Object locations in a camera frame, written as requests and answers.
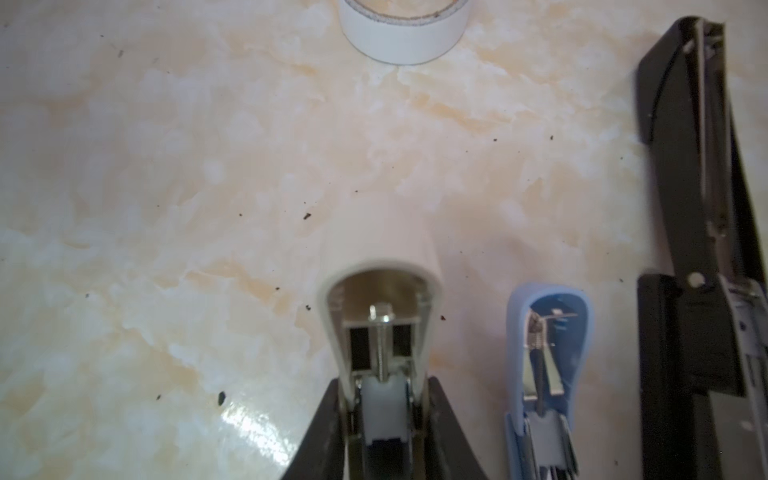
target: white tape roll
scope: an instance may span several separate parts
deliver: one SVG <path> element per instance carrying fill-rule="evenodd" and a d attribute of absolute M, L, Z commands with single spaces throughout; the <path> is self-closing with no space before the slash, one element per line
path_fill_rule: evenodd
<path fill-rule="evenodd" d="M 469 18 L 469 0 L 456 0 L 422 17 L 382 15 L 357 0 L 339 0 L 339 20 L 352 45 L 379 61 L 415 65 L 446 53 L 462 37 Z"/>

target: marble surface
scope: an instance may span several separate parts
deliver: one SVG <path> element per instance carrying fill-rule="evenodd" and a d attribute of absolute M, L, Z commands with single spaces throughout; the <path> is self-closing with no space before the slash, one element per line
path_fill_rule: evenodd
<path fill-rule="evenodd" d="M 762 0 L 476 0 L 405 68 L 351 47 L 333 0 L 2 2 L 0 477 L 279 478 L 335 374 L 323 225 L 387 191 L 434 233 L 430 369 L 488 476 L 505 302 L 539 280 L 594 301 L 583 477 L 640 478 L 634 281 L 668 260 L 632 76 L 682 15 L 728 24 L 768 251 Z"/>

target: black stapler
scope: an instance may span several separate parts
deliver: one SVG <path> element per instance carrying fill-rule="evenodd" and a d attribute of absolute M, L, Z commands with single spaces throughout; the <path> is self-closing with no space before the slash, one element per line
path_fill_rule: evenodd
<path fill-rule="evenodd" d="M 723 25 L 699 17 L 637 69 L 674 268 L 637 281 L 645 480 L 768 478 L 765 277 L 726 78 Z"/>

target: stapler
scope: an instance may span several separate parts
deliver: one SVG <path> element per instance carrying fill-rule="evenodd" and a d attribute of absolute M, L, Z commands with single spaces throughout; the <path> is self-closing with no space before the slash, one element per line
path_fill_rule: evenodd
<path fill-rule="evenodd" d="M 386 196 L 326 225 L 316 305 L 339 368 L 283 480 L 485 480 L 437 378 L 429 340 L 442 275 L 424 223 Z"/>
<path fill-rule="evenodd" d="M 674 275 L 637 281 L 643 472 L 768 478 L 768 316 L 724 25 L 677 20 L 637 69 Z"/>
<path fill-rule="evenodd" d="M 580 290 L 527 283 L 507 305 L 508 462 L 514 480 L 571 480 L 574 394 L 592 331 Z"/>

